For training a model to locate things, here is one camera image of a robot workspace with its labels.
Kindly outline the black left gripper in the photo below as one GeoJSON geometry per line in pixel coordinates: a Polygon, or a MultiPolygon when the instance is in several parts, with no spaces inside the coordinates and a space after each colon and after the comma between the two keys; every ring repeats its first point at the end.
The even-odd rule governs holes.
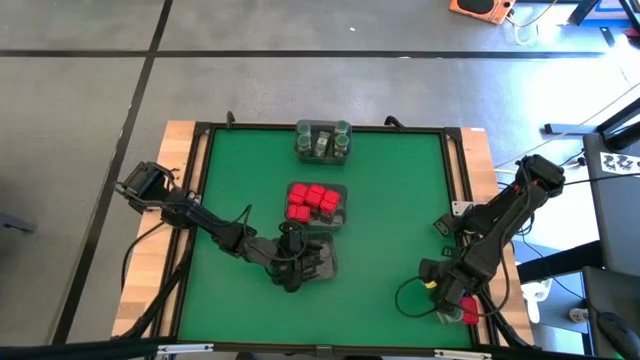
{"type": "Polygon", "coordinates": [[[282,222],[278,239],[262,239],[256,251],[267,259],[266,268],[275,285],[296,292],[304,279],[331,279],[333,266],[324,264],[302,270],[302,258],[320,257],[321,244],[309,244],[305,227],[298,222],[282,222]]]}

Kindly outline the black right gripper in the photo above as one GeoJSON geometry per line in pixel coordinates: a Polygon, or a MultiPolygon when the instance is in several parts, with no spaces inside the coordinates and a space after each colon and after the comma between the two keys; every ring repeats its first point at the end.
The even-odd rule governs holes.
{"type": "Polygon", "coordinates": [[[453,311],[461,307],[462,297],[484,297],[484,261],[477,256],[458,256],[436,261],[423,258],[418,277],[431,285],[430,300],[437,311],[453,311]]]}

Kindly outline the translucent grey plastic bin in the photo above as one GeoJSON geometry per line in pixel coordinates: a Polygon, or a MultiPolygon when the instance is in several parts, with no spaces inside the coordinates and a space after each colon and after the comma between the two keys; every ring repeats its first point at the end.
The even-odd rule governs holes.
{"type": "Polygon", "coordinates": [[[344,165],[352,151],[352,126],[346,135],[350,138],[349,148],[344,157],[336,157],[334,155],[334,138],[337,136],[334,133],[335,123],[337,121],[329,120],[303,120],[307,121],[311,125],[311,141],[312,150],[309,154],[300,155],[296,151],[296,133],[294,135],[294,151],[297,158],[304,163],[311,164],[323,164],[323,165],[344,165]]]}
{"type": "Polygon", "coordinates": [[[310,183],[310,182],[292,182],[286,188],[286,196],[285,196],[285,206],[284,206],[284,218],[286,219],[286,210],[288,205],[288,195],[291,193],[292,186],[296,183],[305,184],[308,188],[312,184],[319,184],[326,188],[327,190],[333,190],[340,193],[340,202],[338,203],[338,207],[333,217],[322,216],[321,212],[318,208],[309,208],[311,209],[311,219],[308,223],[301,223],[308,229],[314,230],[336,230],[347,222],[347,200],[348,200],[348,189],[339,184],[330,184],[330,183],[310,183]]]}
{"type": "Polygon", "coordinates": [[[294,260],[274,265],[282,279],[297,276],[302,283],[327,281],[337,275],[338,265],[333,237],[328,232],[306,234],[304,249],[294,260]]]}

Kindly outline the red and green parts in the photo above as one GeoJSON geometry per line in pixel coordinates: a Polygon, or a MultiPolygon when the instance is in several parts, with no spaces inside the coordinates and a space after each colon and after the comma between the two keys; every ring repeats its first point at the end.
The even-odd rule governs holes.
{"type": "Polygon", "coordinates": [[[479,323],[478,304],[474,297],[464,296],[460,301],[463,312],[462,322],[467,325],[477,325],[479,323]]]}

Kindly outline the black diagonal rig strut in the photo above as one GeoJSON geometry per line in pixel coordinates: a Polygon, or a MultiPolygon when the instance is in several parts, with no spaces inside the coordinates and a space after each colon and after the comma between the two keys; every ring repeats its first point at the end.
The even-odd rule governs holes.
{"type": "Polygon", "coordinates": [[[512,348],[530,348],[531,345],[521,338],[515,329],[507,322],[506,318],[502,315],[499,306],[494,303],[491,296],[482,291],[478,294],[480,303],[483,306],[484,317],[491,320],[493,325],[497,328],[499,333],[505,339],[507,345],[512,348]]]}
{"type": "Polygon", "coordinates": [[[175,270],[171,273],[166,283],[160,288],[158,294],[153,298],[150,305],[142,313],[142,315],[134,322],[132,327],[119,335],[119,338],[141,338],[147,327],[155,319],[156,315],[164,307],[169,295],[172,293],[175,286],[186,276],[188,272],[188,262],[190,260],[193,245],[191,242],[187,242],[185,251],[177,264],[175,270]]]}

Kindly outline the white handheld device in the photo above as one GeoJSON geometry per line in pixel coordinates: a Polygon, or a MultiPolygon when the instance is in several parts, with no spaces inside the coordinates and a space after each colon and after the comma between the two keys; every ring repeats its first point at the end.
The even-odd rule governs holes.
{"type": "Polygon", "coordinates": [[[546,279],[542,281],[532,281],[521,285],[527,315],[531,323],[538,323],[540,321],[539,304],[548,298],[552,282],[552,279],[546,279]]]}

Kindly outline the black floor beam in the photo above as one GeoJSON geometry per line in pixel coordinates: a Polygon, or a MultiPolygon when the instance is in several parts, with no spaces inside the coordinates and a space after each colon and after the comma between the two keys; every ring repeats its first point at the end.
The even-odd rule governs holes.
{"type": "Polygon", "coordinates": [[[622,151],[640,141],[640,120],[626,125],[626,122],[640,115],[640,97],[619,110],[608,120],[596,127],[604,145],[612,151],[622,151]]]}
{"type": "Polygon", "coordinates": [[[542,256],[517,266],[522,284],[580,272],[584,267],[604,266],[600,241],[576,246],[558,253],[542,256]]]}

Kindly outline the dark office desk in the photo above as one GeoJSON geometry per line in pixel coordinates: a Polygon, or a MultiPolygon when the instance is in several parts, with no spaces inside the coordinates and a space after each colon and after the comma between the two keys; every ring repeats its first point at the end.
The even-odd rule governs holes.
{"type": "Polygon", "coordinates": [[[596,320],[600,313],[615,313],[640,336],[640,276],[585,267],[583,277],[594,354],[600,358],[624,359],[603,336],[596,320]]]}

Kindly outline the black computer mouse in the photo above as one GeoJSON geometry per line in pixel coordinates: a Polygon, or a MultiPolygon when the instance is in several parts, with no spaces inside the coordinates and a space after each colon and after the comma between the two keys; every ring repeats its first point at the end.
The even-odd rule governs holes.
{"type": "Polygon", "coordinates": [[[598,315],[597,327],[613,349],[625,360],[640,360],[640,336],[612,312],[598,315]]]}

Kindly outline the grey desk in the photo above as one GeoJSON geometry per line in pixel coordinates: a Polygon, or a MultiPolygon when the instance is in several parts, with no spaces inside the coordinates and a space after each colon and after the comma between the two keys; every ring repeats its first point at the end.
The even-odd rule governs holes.
{"type": "Polygon", "coordinates": [[[640,175],[606,173],[599,164],[600,152],[640,157],[640,142],[614,152],[590,134],[583,144],[605,266],[640,276],[640,175]]]}

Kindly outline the white marker paper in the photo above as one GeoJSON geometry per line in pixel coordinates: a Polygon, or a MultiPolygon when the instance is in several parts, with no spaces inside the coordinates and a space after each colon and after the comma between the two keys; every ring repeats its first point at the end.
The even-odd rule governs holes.
{"type": "Polygon", "coordinates": [[[601,170],[606,173],[640,175],[640,157],[638,156],[608,152],[600,152],[599,156],[601,170]]]}

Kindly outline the black rig crossbar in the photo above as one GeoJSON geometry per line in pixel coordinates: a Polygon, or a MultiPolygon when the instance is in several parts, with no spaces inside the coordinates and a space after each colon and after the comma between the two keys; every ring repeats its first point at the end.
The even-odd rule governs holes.
{"type": "Polygon", "coordinates": [[[172,338],[160,337],[0,347],[0,360],[127,360],[156,355],[159,348],[175,344],[172,338]]]}

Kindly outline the orange plastic case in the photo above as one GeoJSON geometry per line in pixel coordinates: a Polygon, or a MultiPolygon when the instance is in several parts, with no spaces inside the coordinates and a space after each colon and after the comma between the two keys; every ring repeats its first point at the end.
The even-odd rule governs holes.
{"type": "Polygon", "coordinates": [[[458,14],[500,25],[516,0],[450,0],[449,10],[458,14]]]}

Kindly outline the dark floor object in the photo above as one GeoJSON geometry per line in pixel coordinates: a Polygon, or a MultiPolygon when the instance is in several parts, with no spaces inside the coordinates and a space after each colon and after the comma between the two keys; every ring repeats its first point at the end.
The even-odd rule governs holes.
{"type": "Polygon", "coordinates": [[[36,230],[35,224],[4,213],[0,213],[0,227],[15,229],[25,233],[33,233],[36,230]]]}

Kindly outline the silver aluminium bracket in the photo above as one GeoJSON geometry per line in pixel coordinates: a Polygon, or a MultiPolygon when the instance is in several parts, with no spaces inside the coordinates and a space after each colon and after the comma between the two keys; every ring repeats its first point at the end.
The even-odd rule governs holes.
{"type": "Polygon", "coordinates": [[[435,349],[434,357],[448,360],[493,360],[493,356],[491,353],[460,351],[451,349],[435,349]]]}
{"type": "Polygon", "coordinates": [[[199,354],[214,351],[213,343],[196,343],[196,344],[163,344],[156,349],[156,356],[173,356],[181,354],[199,354]]]}

